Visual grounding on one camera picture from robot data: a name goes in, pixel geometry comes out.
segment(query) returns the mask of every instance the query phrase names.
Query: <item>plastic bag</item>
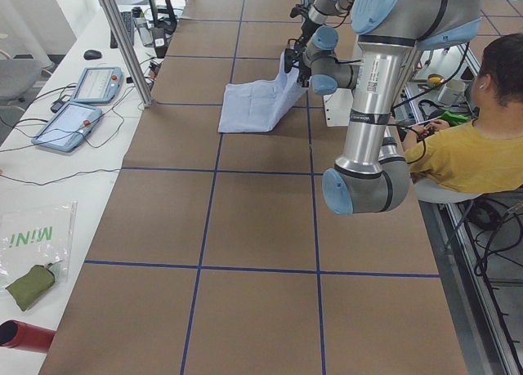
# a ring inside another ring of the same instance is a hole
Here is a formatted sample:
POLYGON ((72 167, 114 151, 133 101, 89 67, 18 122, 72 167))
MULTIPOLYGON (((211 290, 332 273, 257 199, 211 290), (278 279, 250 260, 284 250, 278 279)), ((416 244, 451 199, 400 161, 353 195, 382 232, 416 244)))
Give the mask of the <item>plastic bag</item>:
POLYGON ((35 265, 53 264, 56 283, 67 280, 76 202, 13 212, 0 220, 0 297, 35 265))

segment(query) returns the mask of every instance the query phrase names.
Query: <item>person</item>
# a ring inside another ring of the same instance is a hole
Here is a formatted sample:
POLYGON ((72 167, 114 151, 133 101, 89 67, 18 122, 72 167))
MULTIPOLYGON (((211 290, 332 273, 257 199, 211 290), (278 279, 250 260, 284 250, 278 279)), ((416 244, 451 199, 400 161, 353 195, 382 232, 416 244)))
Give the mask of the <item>person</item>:
POLYGON ((458 193, 485 194, 523 185, 523 33, 497 38, 483 51, 473 84, 479 117, 456 127, 435 120, 402 142, 411 177, 458 193))

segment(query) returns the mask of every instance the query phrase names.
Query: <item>green cloth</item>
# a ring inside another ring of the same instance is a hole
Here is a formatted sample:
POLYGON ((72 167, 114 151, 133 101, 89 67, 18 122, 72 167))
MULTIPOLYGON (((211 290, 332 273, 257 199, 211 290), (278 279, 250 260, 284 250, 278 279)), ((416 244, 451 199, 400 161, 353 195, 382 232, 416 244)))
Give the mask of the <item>green cloth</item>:
POLYGON ((42 265, 35 265, 28 274, 9 285, 6 290, 15 298, 22 311, 30 308, 55 283, 55 275, 42 265))

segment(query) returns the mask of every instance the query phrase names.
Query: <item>white tablet device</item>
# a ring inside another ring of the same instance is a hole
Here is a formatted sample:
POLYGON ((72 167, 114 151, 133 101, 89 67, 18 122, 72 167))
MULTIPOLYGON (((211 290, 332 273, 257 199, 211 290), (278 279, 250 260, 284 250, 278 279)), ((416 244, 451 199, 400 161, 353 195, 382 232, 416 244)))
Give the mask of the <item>white tablet device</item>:
POLYGON ((31 142, 60 152, 70 152, 80 145, 100 119, 100 108, 67 102, 46 126, 31 138, 31 142))
POLYGON ((84 104, 109 103, 116 96, 122 78, 119 67, 86 67, 70 100, 84 104))

